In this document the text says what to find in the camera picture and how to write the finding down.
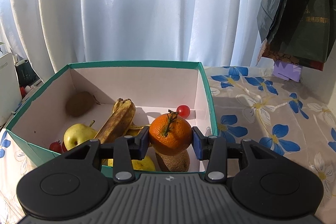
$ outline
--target blue flower pattern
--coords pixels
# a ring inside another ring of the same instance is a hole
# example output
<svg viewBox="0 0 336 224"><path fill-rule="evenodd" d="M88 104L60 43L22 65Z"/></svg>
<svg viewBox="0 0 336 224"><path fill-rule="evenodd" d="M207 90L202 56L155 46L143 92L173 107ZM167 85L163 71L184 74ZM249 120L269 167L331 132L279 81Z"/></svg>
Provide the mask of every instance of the blue flower pattern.
<svg viewBox="0 0 336 224"><path fill-rule="evenodd" d="M265 88L267 88L269 92L278 95L277 90L272 86L272 81L265 81L262 77L245 77L245 79L249 84L257 86L259 90L265 90Z"/></svg>
<svg viewBox="0 0 336 224"><path fill-rule="evenodd" d="M7 130L2 135L1 141L0 141L0 158L3 158L5 156L5 150L4 148L7 148L11 145L10 140L6 140L7 136Z"/></svg>
<svg viewBox="0 0 336 224"><path fill-rule="evenodd" d="M219 81L220 86L224 89L227 88L228 86L233 86L234 81L238 81L240 79L239 75L216 75L216 76L211 76L212 79L215 81Z"/></svg>
<svg viewBox="0 0 336 224"><path fill-rule="evenodd" d="M242 75L247 76L249 74L249 69L245 67L223 67L229 69L229 75Z"/></svg>
<svg viewBox="0 0 336 224"><path fill-rule="evenodd" d="M269 149L271 149L272 145L274 144L273 151L282 156L285 153L284 150L286 150L287 152L300 151L300 146L295 142L280 139L288 134L288 130L288 126L276 124L272 128L272 136L270 138L261 138L259 143Z"/></svg>
<svg viewBox="0 0 336 224"><path fill-rule="evenodd" d="M328 145L336 152L336 131L333 128L331 128L331 136L334 139L334 142L328 142Z"/></svg>
<svg viewBox="0 0 336 224"><path fill-rule="evenodd" d="M303 104L302 102L298 99L296 93L291 93L289 95L289 97L293 98L293 100L289 101L289 105L291 107L291 109L295 112L295 113L299 113L299 111L301 112L302 116L305 117L307 120L309 119L308 115L306 113L303 112L302 107Z"/></svg>
<svg viewBox="0 0 336 224"><path fill-rule="evenodd" d="M218 135L223 136L229 143L236 143L235 137L240 138L247 134L245 127L232 127L237 121L236 115L223 115L220 124L217 125Z"/></svg>

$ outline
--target white curtain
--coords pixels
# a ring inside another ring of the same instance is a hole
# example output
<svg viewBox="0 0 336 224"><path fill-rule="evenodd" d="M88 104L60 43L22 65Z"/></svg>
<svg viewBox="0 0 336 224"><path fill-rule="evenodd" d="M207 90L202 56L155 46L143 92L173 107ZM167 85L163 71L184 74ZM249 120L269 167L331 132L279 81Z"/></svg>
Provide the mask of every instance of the white curtain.
<svg viewBox="0 0 336 224"><path fill-rule="evenodd" d="M43 81L85 61L253 66L259 6L260 0L0 0L0 42L28 58Z"/></svg>

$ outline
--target teal box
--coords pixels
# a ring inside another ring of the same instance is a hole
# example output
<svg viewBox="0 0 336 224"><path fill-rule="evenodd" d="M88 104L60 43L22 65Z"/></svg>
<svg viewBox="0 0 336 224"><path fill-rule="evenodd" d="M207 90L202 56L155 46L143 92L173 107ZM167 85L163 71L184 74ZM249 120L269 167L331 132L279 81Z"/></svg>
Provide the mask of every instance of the teal box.
<svg viewBox="0 0 336 224"><path fill-rule="evenodd" d="M81 117L69 117L66 101L77 92L88 91L97 104ZM134 123L151 123L157 116L188 105L191 114L187 121L201 132L217 135L217 124L211 91L200 62L181 61L102 61L66 65L51 77L25 104L6 126L13 140L37 166L57 157L50 151L52 142L63 141L67 128L76 123L95 130L105 124L118 98L130 98L136 105ZM202 172L206 162L196 159L190 146L189 172ZM155 152L147 155L159 170ZM106 176L112 168L103 166Z"/></svg>

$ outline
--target green apple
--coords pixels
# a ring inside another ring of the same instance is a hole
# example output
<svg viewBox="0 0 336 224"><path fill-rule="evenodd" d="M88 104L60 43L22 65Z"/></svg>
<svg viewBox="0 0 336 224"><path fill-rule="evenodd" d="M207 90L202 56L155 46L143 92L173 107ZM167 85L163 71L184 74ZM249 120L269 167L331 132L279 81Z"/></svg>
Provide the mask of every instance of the green apple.
<svg viewBox="0 0 336 224"><path fill-rule="evenodd" d="M70 126L64 133L64 145L67 150L73 149L77 145L80 145L90 139L93 139L97 135L91 126L94 124L94 120L91 122L90 126L86 126L82 123L74 124Z"/></svg>

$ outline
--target kiwi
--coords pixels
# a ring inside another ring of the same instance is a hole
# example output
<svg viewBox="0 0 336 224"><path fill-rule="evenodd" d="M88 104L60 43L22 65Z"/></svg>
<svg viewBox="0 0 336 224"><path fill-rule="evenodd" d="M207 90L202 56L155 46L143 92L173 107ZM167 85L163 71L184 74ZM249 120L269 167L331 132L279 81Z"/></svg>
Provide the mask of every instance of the kiwi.
<svg viewBox="0 0 336 224"><path fill-rule="evenodd" d="M71 117L79 117L88 112L95 104L95 99L87 91L72 96L65 105L66 113Z"/></svg>
<svg viewBox="0 0 336 224"><path fill-rule="evenodd" d="M190 158L187 150L175 156L163 155L155 151L157 163L163 172L187 172L189 170Z"/></svg>

